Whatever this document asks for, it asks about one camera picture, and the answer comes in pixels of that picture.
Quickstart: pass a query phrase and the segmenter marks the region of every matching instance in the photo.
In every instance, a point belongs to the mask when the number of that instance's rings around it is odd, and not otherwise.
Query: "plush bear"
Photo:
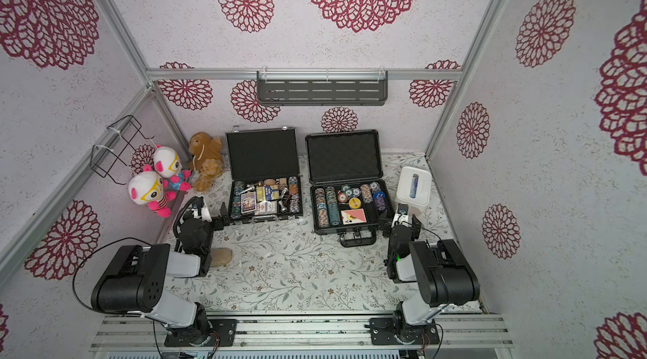
[[[211,138],[203,131],[191,137],[189,152],[193,155],[193,160],[189,163],[189,169],[200,173],[193,183],[193,189],[197,192],[209,190],[214,184],[214,179],[224,173],[221,149],[220,137]]]

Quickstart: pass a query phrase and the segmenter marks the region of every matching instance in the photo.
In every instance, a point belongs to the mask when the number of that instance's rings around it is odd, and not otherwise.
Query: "wallpaper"
[[[136,118],[146,137],[177,147],[153,102],[143,106]],[[115,149],[123,146],[120,141]],[[152,159],[148,154],[152,145],[137,135],[133,146],[136,151],[127,148],[123,156],[137,171],[142,162]],[[110,173],[120,182],[133,176],[120,163]],[[74,197],[22,268],[0,290],[0,358],[40,357],[44,353],[52,358],[84,357],[103,315],[79,305],[72,295],[72,275],[83,259],[103,245],[123,237],[152,241],[160,225],[161,218],[129,199],[125,185],[96,174]],[[117,249],[115,245],[97,253],[79,271],[76,290],[86,304],[90,304],[92,289]]]
[[[520,358],[647,355],[646,21],[647,0],[510,0],[433,155]]]
[[[462,63],[489,0],[115,0],[150,67]]]
[[[0,249],[141,88],[93,0],[0,5]]]

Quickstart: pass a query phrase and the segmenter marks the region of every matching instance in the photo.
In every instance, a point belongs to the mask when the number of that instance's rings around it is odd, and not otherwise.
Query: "floral tablecloth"
[[[166,279],[166,288],[208,310],[392,310],[399,301],[417,293],[415,283],[393,283],[386,275],[388,239],[378,233],[367,247],[344,248],[337,235],[317,235],[312,228],[307,161],[299,158],[302,175],[303,218],[247,225],[232,225],[214,235],[214,247],[233,251],[232,262],[211,268],[204,278]],[[424,155],[383,155],[384,181],[392,197],[403,166],[428,169]],[[229,170],[209,192],[190,190],[188,198],[204,196],[217,214],[227,203]],[[429,206],[420,218],[423,226],[443,238],[453,235],[442,206]],[[423,231],[421,239],[435,242]],[[175,244],[173,233],[167,242]],[[449,311],[480,311],[478,302],[451,306]]]

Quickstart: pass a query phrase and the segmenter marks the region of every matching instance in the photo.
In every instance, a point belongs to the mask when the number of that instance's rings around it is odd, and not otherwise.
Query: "wire rack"
[[[133,140],[137,135],[140,135],[143,140],[149,140],[150,142],[155,145],[153,142],[154,136],[151,137],[146,137],[142,133],[142,124],[135,118],[133,115],[126,115],[125,117],[119,119],[116,122],[113,122],[112,124],[108,125],[107,127],[110,130],[114,130],[117,135],[119,136],[118,139],[121,138],[124,141],[124,147],[119,150],[118,152],[115,151],[115,149],[110,148],[106,145],[101,145],[101,144],[95,144],[92,147],[92,153],[91,153],[91,158],[90,158],[90,165],[92,170],[97,173],[101,178],[109,177],[115,184],[117,185],[125,185],[125,183],[120,183],[117,181],[113,175],[111,174],[111,170],[115,167],[115,164],[117,161],[121,162],[123,165],[125,165],[126,168],[128,168],[130,171],[133,172],[133,174],[136,174],[133,170],[133,168],[130,166],[130,164],[127,164],[124,160],[122,160],[122,154],[124,154],[125,150],[127,148],[131,148],[133,150],[133,153],[135,153],[136,148],[133,146]],[[129,137],[125,137],[123,133],[126,133],[129,131],[129,129],[134,128],[134,132],[132,135]],[[106,157],[106,153],[110,153],[113,156],[115,156],[115,160],[112,161],[112,164],[110,164],[108,169],[104,169],[101,167],[101,163]]]

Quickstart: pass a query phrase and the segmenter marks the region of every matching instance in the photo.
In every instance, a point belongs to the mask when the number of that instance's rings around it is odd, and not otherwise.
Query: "black cable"
[[[157,348],[157,353],[160,354],[160,359],[164,359],[164,356],[162,356],[162,351],[160,351],[160,344],[157,343],[157,334],[155,333],[155,322],[151,320],[153,323],[153,338],[155,338],[155,347]]]
[[[432,359],[436,359],[436,355],[438,355],[438,351],[441,350],[442,338],[444,337],[444,329],[442,329],[442,325],[440,325],[439,323],[436,323],[436,327],[441,327],[442,334],[441,334],[441,341],[438,343],[438,347],[436,348],[436,353],[433,354]]]
[[[439,239],[439,240],[442,240],[442,237],[441,237],[440,235],[438,235],[438,234],[434,233],[433,231],[431,231],[431,230],[429,230],[429,229],[427,229],[427,228],[425,228],[425,227],[421,227],[421,228],[422,228],[423,230],[428,231],[428,232],[429,232],[429,233],[431,233],[431,234],[434,234],[436,237],[438,237],[438,239]]]
[[[403,224],[403,223],[404,223],[404,224],[407,224],[407,225],[411,225],[411,227],[413,227],[413,223],[409,223],[408,221],[398,221],[398,224],[399,224],[399,225],[401,225],[401,224]],[[434,234],[436,237],[438,237],[438,239],[439,239],[439,240],[442,240],[442,237],[441,237],[440,235],[438,235],[438,234],[434,233],[433,231],[431,231],[431,230],[429,230],[429,229],[427,229],[427,228],[425,228],[425,227],[422,227],[422,226],[421,226],[420,228],[422,228],[422,229],[423,229],[423,230],[425,230],[425,231],[428,231],[428,232],[429,232],[429,233],[431,233],[431,234]]]
[[[139,238],[134,238],[134,237],[124,237],[124,238],[122,238],[122,239],[118,239],[117,241],[109,242],[109,243],[107,243],[106,245],[104,245],[103,247],[100,247],[99,249],[94,250],[93,252],[91,252],[91,253],[90,253],[90,255],[88,255],[87,257],[85,257],[83,261],[81,261],[81,263],[79,264],[79,266],[77,266],[76,270],[74,271],[74,275],[72,275],[72,293],[74,294],[74,298],[79,302],[79,304],[80,304],[80,305],[84,306],[84,307],[85,307],[85,308],[87,308],[88,310],[92,310],[92,311],[94,311],[95,313],[101,313],[101,314],[103,314],[103,315],[109,315],[109,314],[112,314],[112,313],[106,313],[106,312],[104,312],[104,311],[100,311],[100,310],[95,310],[95,309],[93,309],[92,307],[90,307],[90,306],[88,306],[87,304],[85,304],[83,301],[81,301],[81,299],[79,299],[79,296],[76,294],[76,285],[75,285],[75,282],[76,282],[76,275],[78,274],[79,269],[81,269],[81,268],[85,265],[85,262],[86,262],[88,259],[92,258],[92,257],[93,257],[93,255],[95,255],[97,252],[99,252],[99,251],[103,250],[103,249],[104,249],[104,248],[106,248],[106,247],[111,246],[112,244],[116,244],[116,243],[118,243],[118,242],[121,242],[121,241],[124,241],[124,240],[128,240],[128,239],[130,239],[130,240],[135,240],[135,241],[139,241],[139,242],[143,242],[144,244],[149,245],[149,246],[151,245],[150,243],[145,242],[145,241],[142,241],[142,240],[140,240]]]

